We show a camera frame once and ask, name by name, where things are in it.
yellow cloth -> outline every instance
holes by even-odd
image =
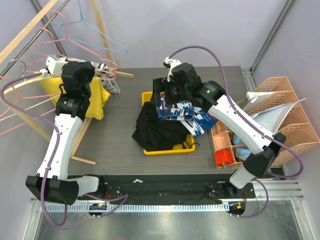
[[[50,78],[40,81],[44,90],[48,95],[51,94],[60,94],[59,85],[62,84],[61,77]],[[101,85],[99,77],[94,77],[90,83],[91,97],[90,97],[90,106],[86,111],[85,116],[88,118],[102,119],[104,117],[103,107],[106,104],[110,93],[108,93]],[[54,105],[57,104],[59,97],[52,99]]]

yellow tray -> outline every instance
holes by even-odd
[[[145,102],[150,101],[152,97],[152,91],[145,91],[142,93],[142,105],[144,105]],[[194,136],[192,136],[192,134],[188,134],[186,137],[186,141],[188,142],[188,144],[193,144],[195,143],[195,139]],[[155,156],[155,155],[163,155],[163,154],[186,154],[186,153],[191,153],[196,149],[196,145],[192,145],[191,148],[189,149],[184,149],[182,144],[176,144],[173,146],[172,150],[165,150],[165,151],[146,151],[145,149],[143,149],[143,152],[145,155],[149,155],[149,156]]]

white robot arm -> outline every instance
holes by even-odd
[[[47,202],[72,205],[77,197],[93,193],[99,188],[99,178],[82,176],[68,179],[68,164],[77,133],[83,123],[91,96],[89,83],[95,70],[89,62],[69,62],[60,64],[48,57],[47,69],[52,75],[61,76],[65,93],[61,95],[55,109],[55,126],[59,130],[60,141],[45,177],[48,161],[53,155],[57,142],[57,132],[52,137],[36,176],[28,176],[26,186],[40,200],[41,185],[45,179],[44,199]]]
[[[247,122],[252,123],[264,135],[273,136],[273,133],[255,122],[232,101],[236,108],[234,110],[230,106],[225,90],[214,81],[202,83],[191,64],[181,63],[169,57],[165,58],[163,64],[170,70],[166,78],[167,81],[163,81],[163,78],[153,80],[155,102],[160,102],[160,92],[165,92],[168,103],[188,100],[194,106],[202,108],[211,116],[222,121],[241,138],[252,154],[229,179],[229,183],[235,187],[235,190],[244,188],[248,182],[256,177],[262,177],[277,157],[280,146],[258,134]],[[239,113],[245,116],[247,122],[239,116]],[[286,137],[281,133],[273,137],[281,143],[286,140]]]

wooden pole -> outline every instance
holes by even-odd
[[[76,135],[75,137],[75,140],[74,140],[74,144],[73,144],[73,148],[72,148],[72,152],[71,152],[71,156],[74,156],[80,146],[80,143],[82,141],[82,139],[84,138],[88,128],[89,128],[89,125],[92,121],[92,117],[85,117],[84,118],[84,121],[78,131],[78,134]]]
[[[99,31],[101,33],[103,33],[103,34],[106,34],[104,23],[103,23],[102,18],[101,18],[101,13],[100,13],[100,9],[99,9],[97,0],[91,0],[91,5],[92,5],[93,13],[94,13],[94,16],[95,16],[95,21],[96,21],[96,24],[98,26]],[[110,49],[108,39],[103,34],[100,34],[102,42],[103,42],[103,46],[106,49]],[[106,58],[108,60],[110,60],[111,62],[113,62],[111,51],[105,50],[105,53],[106,53]],[[121,71],[115,71],[114,74],[117,75],[117,76],[121,76],[121,77],[125,77],[125,78],[131,78],[131,79],[135,77],[131,73],[126,73],[126,72],[121,72]]]
[[[104,27],[104,24],[102,22],[102,18],[101,18],[101,14],[100,14],[100,10],[99,10],[99,6],[98,6],[98,3],[97,3],[97,0],[91,0],[91,5],[92,5],[93,13],[94,13],[94,16],[95,16],[95,21],[96,21],[96,24],[98,26],[99,31],[101,33],[103,33],[103,34],[106,34],[105,27]],[[108,39],[103,34],[100,34],[102,42],[103,42],[103,46],[106,49],[110,49],[109,43],[108,43]],[[106,53],[106,58],[108,60],[110,60],[111,62],[113,62],[111,52],[108,51],[108,50],[105,50],[105,53]]]
[[[77,156],[71,156],[71,159],[76,160],[76,161],[80,161],[80,162],[83,162],[86,164],[97,165],[97,162],[95,162],[95,161],[87,160],[87,159],[77,157]]]
[[[5,97],[6,100],[10,103],[13,103],[8,97]],[[44,137],[48,142],[51,139],[51,136],[39,125],[37,124],[28,114],[19,111],[9,105],[7,105],[2,99],[1,102],[5,104],[10,110],[12,110],[17,116],[19,116],[22,120],[24,120],[30,127],[36,130],[42,137]]]
[[[18,44],[27,36],[27,34],[37,25],[37,23],[46,15],[49,10],[58,2],[58,0],[50,0],[44,8],[22,29],[22,31],[5,47],[0,53],[0,64],[8,57],[8,55],[18,46]]]

blue and white fabric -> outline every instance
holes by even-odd
[[[177,104],[167,103],[164,93],[161,94],[161,105],[156,110],[158,117],[162,120],[181,121],[195,138],[209,131],[218,121],[200,107],[192,106],[188,101],[183,100]]]

